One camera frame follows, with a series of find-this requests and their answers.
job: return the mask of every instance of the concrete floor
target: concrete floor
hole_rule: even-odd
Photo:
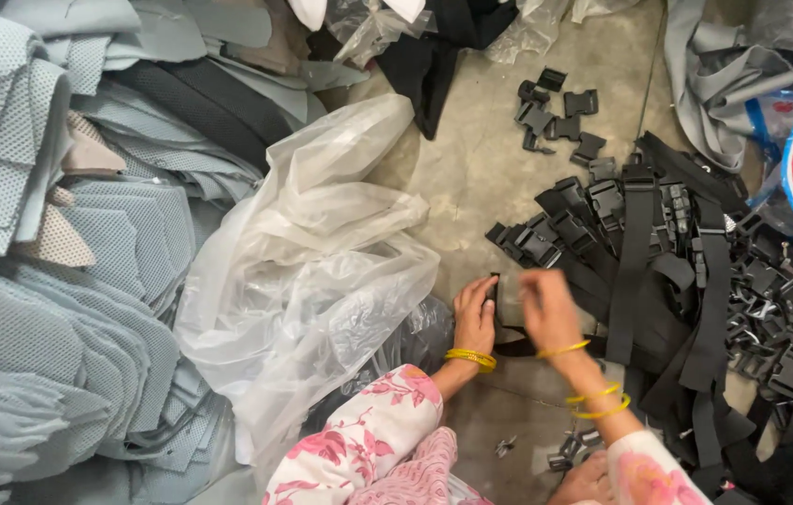
[[[514,224],[537,214],[534,196],[557,180],[571,175],[587,180],[586,171],[568,161],[576,143],[549,143],[556,155],[521,149],[523,132],[513,120],[516,90],[522,80],[536,80],[544,65],[568,73],[563,91],[598,89],[599,113],[583,117],[582,129],[607,140],[600,155],[615,156],[621,165],[634,139],[646,130],[676,148],[691,148],[670,106],[661,50],[664,17],[662,0],[641,0],[621,13],[582,24],[566,19],[544,58],[524,52],[514,65],[502,65],[477,52],[460,56],[435,141],[424,140],[410,126],[367,178],[420,194],[430,203],[427,222],[409,232],[440,254],[437,297],[449,301],[468,281],[499,271],[503,322],[521,324],[516,295],[520,268],[483,234],[495,221]],[[725,13],[717,6],[706,10],[706,18],[718,17]],[[741,22],[742,13],[726,17]],[[349,90],[348,100],[389,92],[387,80],[376,71]],[[553,94],[553,100],[552,109],[561,110],[560,95]],[[582,313],[582,325],[593,330],[592,318]],[[617,376],[623,370],[610,372]],[[730,389],[736,390],[733,383]],[[743,393],[730,401],[747,408],[754,387],[741,385]],[[447,407],[447,425],[458,434],[454,473],[497,504],[545,503],[560,480],[548,472],[547,456],[573,426],[574,418],[561,407],[567,393],[544,362],[501,360],[494,373],[480,375]],[[517,437],[516,448],[498,459],[493,453],[497,443],[511,437]]]

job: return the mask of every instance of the pile of straps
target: pile of straps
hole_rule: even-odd
[[[739,176],[650,132],[636,145],[620,178],[595,160],[588,187],[560,180],[535,199],[542,213],[485,236],[523,268],[563,270],[608,327],[588,350],[627,366],[634,413],[706,496],[793,503],[793,243],[750,210]],[[495,351],[535,353],[529,339]],[[748,415],[724,399],[729,370],[758,382]],[[782,436],[759,462],[768,422]]]

